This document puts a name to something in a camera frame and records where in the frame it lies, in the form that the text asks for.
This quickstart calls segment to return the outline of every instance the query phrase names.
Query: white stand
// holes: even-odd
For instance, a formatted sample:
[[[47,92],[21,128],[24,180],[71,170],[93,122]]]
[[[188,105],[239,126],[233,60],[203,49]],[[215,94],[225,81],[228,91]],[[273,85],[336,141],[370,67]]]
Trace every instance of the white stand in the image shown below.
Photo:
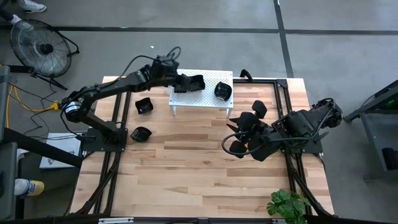
[[[178,69],[178,74],[186,76],[203,75],[206,88],[200,91],[188,93],[174,93],[174,88],[169,87],[169,106],[173,115],[177,113],[178,106],[205,107],[205,108],[226,108],[226,117],[229,118],[234,108],[233,94],[228,101],[218,99],[214,95],[214,89],[218,82],[228,84],[233,93],[233,76],[231,71],[212,71],[212,70],[188,70]]]

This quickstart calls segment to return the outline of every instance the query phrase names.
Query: bottle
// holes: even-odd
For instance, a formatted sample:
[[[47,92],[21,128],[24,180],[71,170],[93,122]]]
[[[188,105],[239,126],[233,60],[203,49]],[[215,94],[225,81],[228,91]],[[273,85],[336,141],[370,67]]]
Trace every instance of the bottle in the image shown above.
[[[15,196],[38,196],[44,190],[44,183],[37,180],[16,179]]]

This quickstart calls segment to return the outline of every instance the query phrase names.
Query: wooden table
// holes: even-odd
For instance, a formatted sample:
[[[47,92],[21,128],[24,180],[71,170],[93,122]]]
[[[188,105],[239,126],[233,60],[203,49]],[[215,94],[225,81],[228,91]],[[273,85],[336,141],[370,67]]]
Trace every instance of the wooden table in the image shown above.
[[[115,78],[104,77],[103,81]],[[293,110],[309,109],[303,79],[287,80]],[[282,90],[280,95],[286,114]],[[138,115],[134,102],[148,96],[154,110],[148,115]],[[100,100],[96,115],[111,120],[115,98]],[[264,162],[255,161],[251,156],[243,159],[231,156],[220,146],[221,140],[232,133],[225,125],[229,122],[225,119],[225,110],[179,108],[177,116],[172,116],[168,98],[166,88],[132,94],[127,120],[129,132],[143,126],[153,134],[145,143],[127,140],[112,216],[269,217],[266,205],[271,201],[271,193],[289,189],[284,156],[278,152]],[[265,122],[271,124],[278,119],[274,89],[266,84],[235,84],[231,117],[251,111],[255,100],[263,101],[268,108]],[[71,212],[81,208],[97,187],[103,157],[103,152],[96,152],[83,161]],[[322,163],[307,154],[303,155],[303,163],[310,190],[323,207],[333,213]]]

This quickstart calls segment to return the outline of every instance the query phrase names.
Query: concrete floor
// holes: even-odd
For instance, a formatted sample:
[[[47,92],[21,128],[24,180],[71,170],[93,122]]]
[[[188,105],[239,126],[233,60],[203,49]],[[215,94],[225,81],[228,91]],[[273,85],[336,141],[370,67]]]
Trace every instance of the concrete floor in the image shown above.
[[[49,9],[31,14],[60,26],[191,27],[276,29],[272,0],[41,0]],[[286,29],[398,30],[395,0],[280,0]],[[111,11],[111,16],[104,16]],[[0,31],[0,63],[19,64],[9,46],[9,31]],[[69,91],[58,91],[59,100],[72,90],[118,75],[138,54],[164,54],[179,45],[181,68],[232,70],[238,76],[248,69],[255,77],[286,77],[279,34],[223,34],[173,32],[62,32],[81,47],[68,73],[58,81]],[[370,95],[397,79],[398,36],[287,35],[294,77],[304,78],[310,103],[333,97],[345,114],[358,108]],[[131,70],[146,61],[135,63]],[[45,96],[47,84],[18,75],[18,85]],[[40,102],[23,93],[31,107]],[[34,127],[31,114],[12,103],[11,128],[23,132]],[[42,116],[51,132],[65,132],[58,113]],[[81,124],[71,124],[82,130]],[[44,133],[44,129],[32,134]],[[326,176],[335,213],[341,217],[398,222],[398,185],[365,184],[363,175],[380,169],[359,120],[330,130],[323,140]],[[31,171],[29,175],[47,175]],[[62,215],[68,197],[66,187],[49,191],[28,203],[27,217]],[[35,206],[46,203],[46,207]]]

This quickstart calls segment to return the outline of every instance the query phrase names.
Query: shoe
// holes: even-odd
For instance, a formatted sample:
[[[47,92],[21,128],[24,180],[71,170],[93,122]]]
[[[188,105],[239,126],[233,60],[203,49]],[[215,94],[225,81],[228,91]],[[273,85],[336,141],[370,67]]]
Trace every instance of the shoe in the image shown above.
[[[12,25],[15,25],[17,22],[21,21],[20,17],[18,17],[17,15],[13,15],[14,18],[9,21]]]
[[[11,21],[9,21],[12,25],[15,25],[17,22],[22,20],[17,15],[13,15],[13,16],[14,16],[14,18]],[[19,24],[19,27],[25,31],[30,31],[33,29],[33,26],[25,21],[22,21],[21,24]]]
[[[47,6],[37,4],[31,0],[19,0],[19,5],[23,8],[25,13],[44,12],[47,9]]]

